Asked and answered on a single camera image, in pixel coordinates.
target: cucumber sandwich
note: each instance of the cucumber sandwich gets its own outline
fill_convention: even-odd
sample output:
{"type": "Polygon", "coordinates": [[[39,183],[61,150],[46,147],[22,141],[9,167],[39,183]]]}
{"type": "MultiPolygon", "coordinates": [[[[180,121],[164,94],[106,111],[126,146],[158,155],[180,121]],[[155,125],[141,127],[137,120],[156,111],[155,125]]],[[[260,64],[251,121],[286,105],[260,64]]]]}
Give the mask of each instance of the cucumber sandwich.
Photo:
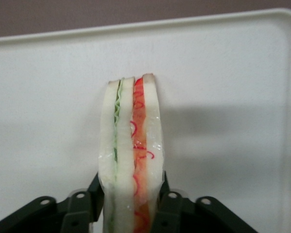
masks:
{"type": "Polygon", "coordinates": [[[163,182],[162,127],[153,74],[109,82],[98,173],[104,233],[148,233],[163,182]]]}

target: tray rim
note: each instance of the tray rim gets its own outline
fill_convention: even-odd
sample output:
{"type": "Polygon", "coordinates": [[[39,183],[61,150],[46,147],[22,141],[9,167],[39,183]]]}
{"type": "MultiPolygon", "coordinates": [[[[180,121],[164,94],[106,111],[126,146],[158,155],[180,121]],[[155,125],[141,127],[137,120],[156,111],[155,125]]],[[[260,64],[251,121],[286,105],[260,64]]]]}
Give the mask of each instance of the tray rim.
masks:
{"type": "Polygon", "coordinates": [[[265,10],[254,10],[227,14],[217,14],[209,16],[196,16],[196,17],[183,17],[183,18],[173,18],[173,19],[162,19],[154,21],[145,22],[133,22],[126,24],[116,24],[107,26],[98,26],[90,28],[80,28],[71,29],[63,31],[52,31],[43,33],[33,33],[33,34],[21,34],[21,35],[11,35],[0,37],[0,44],[13,41],[23,41],[23,40],[35,40],[35,39],[52,39],[55,37],[65,37],[65,36],[77,36],[80,34],[90,34],[90,33],[109,33],[118,30],[131,30],[131,29],[142,29],[150,28],[153,26],[180,26],[186,23],[195,22],[205,22],[205,21],[217,21],[217,20],[232,20],[232,19],[246,19],[250,17],[262,17],[262,16],[275,16],[283,15],[290,18],[291,20],[291,9],[288,8],[272,8],[265,10]]]}

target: white plastic tray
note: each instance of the white plastic tray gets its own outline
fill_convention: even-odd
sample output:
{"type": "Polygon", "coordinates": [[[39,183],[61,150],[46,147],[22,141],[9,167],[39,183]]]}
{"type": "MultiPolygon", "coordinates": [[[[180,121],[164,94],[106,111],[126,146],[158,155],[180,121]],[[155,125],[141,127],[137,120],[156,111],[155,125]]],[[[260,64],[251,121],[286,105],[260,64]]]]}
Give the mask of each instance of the white plastic tray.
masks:
{"type": "Polygon", "coordinates": [[[0,38],[0,219],[87,187],[107,81],[147,72],[171,187],[216,197],[261,233],[291,233],[285,9],[0,38]]]}

